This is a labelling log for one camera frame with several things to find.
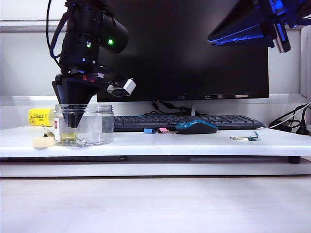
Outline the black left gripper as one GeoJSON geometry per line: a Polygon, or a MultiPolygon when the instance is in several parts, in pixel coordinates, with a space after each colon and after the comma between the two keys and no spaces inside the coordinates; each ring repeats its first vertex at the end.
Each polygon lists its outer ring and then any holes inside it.
{"type": "Polygon", "coordinates": [[[99,64],[88,66],[60,65],[61,73],[55,76],[52,86],[68,127],[77,128],[91,98],[101,89],[96,84],[63,83],[65,78],[89,83],[111,84],[115,82],[115,72],[99,64]]]}

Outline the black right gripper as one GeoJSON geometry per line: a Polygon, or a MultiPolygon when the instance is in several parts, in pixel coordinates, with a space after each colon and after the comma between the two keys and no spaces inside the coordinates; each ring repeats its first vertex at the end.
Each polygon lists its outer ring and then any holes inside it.
{"type": "Polygon", "coordinates": [[[276,40],[278,47],[289,47],[285,29],[287,7],[287,0],[240,0],[208,36],[208,41],[212,46],[274,47],[276,40]]]}

